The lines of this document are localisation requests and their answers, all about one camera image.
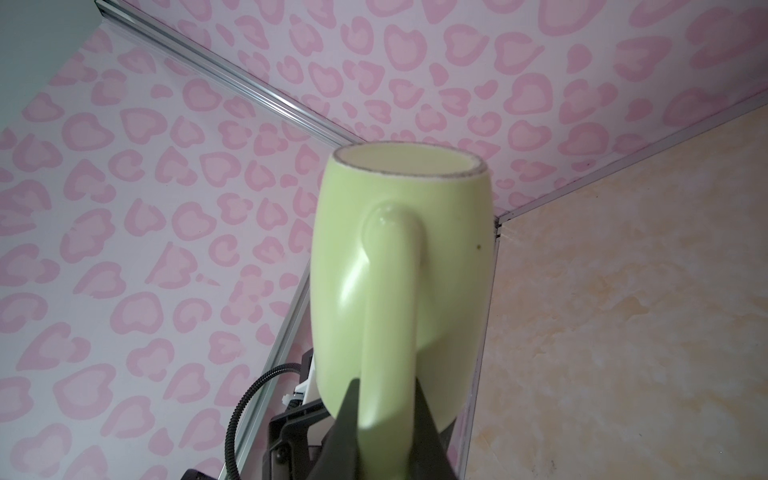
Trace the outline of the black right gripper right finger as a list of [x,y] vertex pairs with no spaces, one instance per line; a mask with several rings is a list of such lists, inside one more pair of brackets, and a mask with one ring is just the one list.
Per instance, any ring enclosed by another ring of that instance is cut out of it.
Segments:
[[457,480],[419,380],[415,383],[413,437],[407,473],[411,480]]

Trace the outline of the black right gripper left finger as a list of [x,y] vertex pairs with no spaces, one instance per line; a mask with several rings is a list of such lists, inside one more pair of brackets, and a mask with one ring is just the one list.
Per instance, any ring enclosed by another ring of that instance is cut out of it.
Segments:
[[360,380],[350,382],[334,426],[320,457],[320,478],[356,480],[359,477],[358,406]]

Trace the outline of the light green ceramic mug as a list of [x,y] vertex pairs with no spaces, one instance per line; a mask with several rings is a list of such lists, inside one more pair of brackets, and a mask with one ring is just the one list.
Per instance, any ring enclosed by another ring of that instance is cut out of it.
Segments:
[[312,237],[311,333],[334,423],[360,380],[357,479],[408,479],[416,380],[447,453],[484,335],[493,221],[475,154],[409,142],[332,153]]

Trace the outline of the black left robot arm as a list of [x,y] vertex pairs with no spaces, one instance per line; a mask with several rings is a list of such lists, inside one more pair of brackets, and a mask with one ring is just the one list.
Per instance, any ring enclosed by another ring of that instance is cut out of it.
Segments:
[[313,351],[307,350],[299,363],[288,363],[270,369],[259,377],[265,386],[282,374],[296,373],[299,384],[287,395],[286,410],[267,424],[266,452],[261,461],[263,479],[306,479],[322,450],[322,439],[312,440],[310,431],[326,433],[332,420],[318,396],[310,392],[313,385]]

